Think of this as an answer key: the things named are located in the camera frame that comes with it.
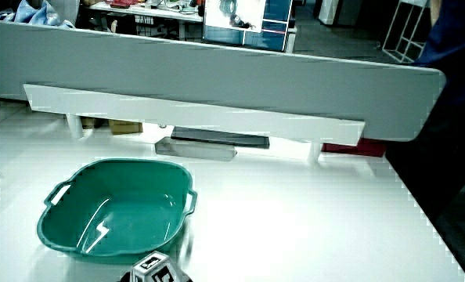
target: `white table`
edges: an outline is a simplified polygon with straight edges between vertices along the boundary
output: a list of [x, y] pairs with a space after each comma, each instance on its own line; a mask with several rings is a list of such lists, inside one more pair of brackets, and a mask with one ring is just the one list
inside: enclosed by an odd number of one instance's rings
[[203, 17], [199, 16], [198, 13], [194, 14], [185, 14], [179, 13], [177, 11], [171, 11], [168, 9], [150, 9], [142, 6], [142, 4], [131, 5], [128, 9], [119, 9], [112, 8], [110, 5], [106, 4], [104, 1], [98, 2], [95, 5], [91, 5], [88, 9], [102, 12], [115, 12], [115, 13], [124, 13], [136, 16], [150, 16], [150, 17], [160, 17], [165, 19], [178, 20], [179, 30], [178, 36], [180, 40], [185, 40], [186, 38], [186, 22], [190, 23], [203, 23]]
[[308, 164], [307, 144], [286, 151], [283, 139], [268, 151], [238, 148], [229, 162], [162, 157], [153, 143], [171, 127], [145, 125], [134, 136], [101, 128], [75, 141], [63, 115], [19, 107], [0, 122], [0, 282], [114, 282], [128, 271], [79, 262], [36, 234], [52, 188], [105, 157], [189, 169], [198, 200], [188, 221], [193, 248], [180, 266], [196, 282], [465, 281], [383, 158], [322, 154]]

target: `floor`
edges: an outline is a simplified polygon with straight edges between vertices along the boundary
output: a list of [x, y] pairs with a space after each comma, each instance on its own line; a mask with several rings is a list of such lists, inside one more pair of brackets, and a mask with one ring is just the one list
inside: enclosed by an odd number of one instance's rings
[[[378, 63], [396, 63], [380, 50], [377, 35], [371, 31], [353, 27], [328, 27], [312, 15], [314, 3], [307, 2], [296, 7], [296, 27], [294, 53], [313, 56], [325, 56], [350, 60], [365, 60]], [[137, 23], [150, 23], [149, 19], [135, 18]], [[203, 42], [200, 25], [190, 24], [186, 40]], [[161, 34], [154, 27], [140, 24], [140, 35]]]

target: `monitor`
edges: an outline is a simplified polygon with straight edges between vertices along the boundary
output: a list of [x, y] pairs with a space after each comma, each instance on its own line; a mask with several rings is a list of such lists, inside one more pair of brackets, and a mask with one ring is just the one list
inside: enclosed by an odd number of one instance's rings
[[293, 0], [207, 0], [205, 41], [284, 51]]

